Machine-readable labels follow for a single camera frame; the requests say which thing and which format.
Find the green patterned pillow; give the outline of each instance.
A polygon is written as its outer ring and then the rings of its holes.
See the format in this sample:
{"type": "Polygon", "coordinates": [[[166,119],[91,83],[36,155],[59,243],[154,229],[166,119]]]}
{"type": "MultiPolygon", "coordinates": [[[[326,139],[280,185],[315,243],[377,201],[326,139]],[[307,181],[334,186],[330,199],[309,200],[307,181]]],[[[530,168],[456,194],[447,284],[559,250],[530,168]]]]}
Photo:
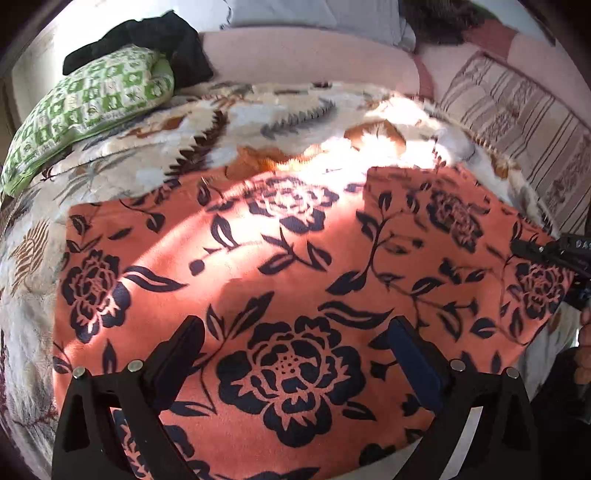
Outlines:
{"type": "Polygon", "coordinates": [[[16,196],[52,156],[172,97],[173,71],[163,55],[130,45],[91,61],[37,104],[12,139],[0,186],[16,196]]]}

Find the orange floral blanket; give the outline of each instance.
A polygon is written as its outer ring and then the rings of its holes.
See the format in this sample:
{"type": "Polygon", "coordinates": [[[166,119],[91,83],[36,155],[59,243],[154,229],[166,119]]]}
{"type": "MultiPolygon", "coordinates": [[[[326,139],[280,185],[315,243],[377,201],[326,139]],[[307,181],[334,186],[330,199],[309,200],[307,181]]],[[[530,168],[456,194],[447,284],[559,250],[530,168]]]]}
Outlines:
{"type": "MultiPolygon", "coordinates": [[[[58,405],[72,366],[124,368],[195,315],[205,345],[161,420],[199,478],[330,478],[420,437],[432,416],[388,348],[389,320],[497,373],[571,274],[512,256],[512,239],[550,238],[463,168],[370,165],[243,182],[191,173],[71,208],[58,405]]],[[[115,421],[148,477],[120,411],[115,421]]]]}

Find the silver screw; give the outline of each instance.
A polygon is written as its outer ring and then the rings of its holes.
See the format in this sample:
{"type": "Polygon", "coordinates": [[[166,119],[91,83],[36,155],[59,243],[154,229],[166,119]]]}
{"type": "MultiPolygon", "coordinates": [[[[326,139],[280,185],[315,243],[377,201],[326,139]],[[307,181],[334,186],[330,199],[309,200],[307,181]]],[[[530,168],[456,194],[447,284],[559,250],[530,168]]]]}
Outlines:
{"type": "Polygon", "coordinates": [[[455,359],[449,362],[453,371],[463,372],[466,369],[466,364],[461,360],[455,359]]]}
{"type": "Polygon", "coordinates": [[[514,379],[514,380],[517,380],[517,379],[519,378],[519,371],[518,371],[516,368],[509,367],[509,368],[507,369],[507,375],[508,375],[510,378],[512,378],[512,379],[514,379]]]}
{"type": "Polygon", "coordinates": [[[130,372],[139,372],[142,370],[144,363],[141,360],[132,360],[127,364],[127,370],[130,372]]]}
{"type": "Polygon", "coordinates": [[[72,376],[75,379],[79,380],[82,377],[84,377],[85,373],[86,373],[86,368],[84,368],[84,367],[76,367],[74,369],[74,371],[72,372],[72,376]]]}

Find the person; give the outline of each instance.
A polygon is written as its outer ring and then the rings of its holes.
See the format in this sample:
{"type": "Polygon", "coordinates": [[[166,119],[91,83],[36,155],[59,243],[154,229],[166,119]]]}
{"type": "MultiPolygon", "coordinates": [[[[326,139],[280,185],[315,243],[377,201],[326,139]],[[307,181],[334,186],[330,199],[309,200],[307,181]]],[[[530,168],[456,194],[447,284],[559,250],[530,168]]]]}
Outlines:
{"type": "Polygon", "coordinates": [[[574,356],[577,364],[574,382],[577,385],[588,385],[591,384],[591,307],[581,314],[581,326],[583,328],[579,333],[579,348],[574,356]]]}
{"type": "Polygon", "coordinates": [[[581,313],[581,327],[579,346],[558,355],[531,403],[543,480],[591,478],[589,402],[581,399],[581,387],[591,383],[591,307],[581,313]]]}

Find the beige striped cushion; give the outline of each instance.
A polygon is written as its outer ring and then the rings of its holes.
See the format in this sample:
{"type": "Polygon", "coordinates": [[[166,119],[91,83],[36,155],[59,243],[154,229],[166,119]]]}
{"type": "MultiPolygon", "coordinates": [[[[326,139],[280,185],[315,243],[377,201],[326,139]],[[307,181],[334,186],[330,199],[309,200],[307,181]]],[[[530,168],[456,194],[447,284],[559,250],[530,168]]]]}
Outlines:
{"type": "Polygon", "coordinates": [[[519,164],[561,231],[583,233],[591,199],[591,134],[560,100],[477,54],[439,107],[519,164]]]}

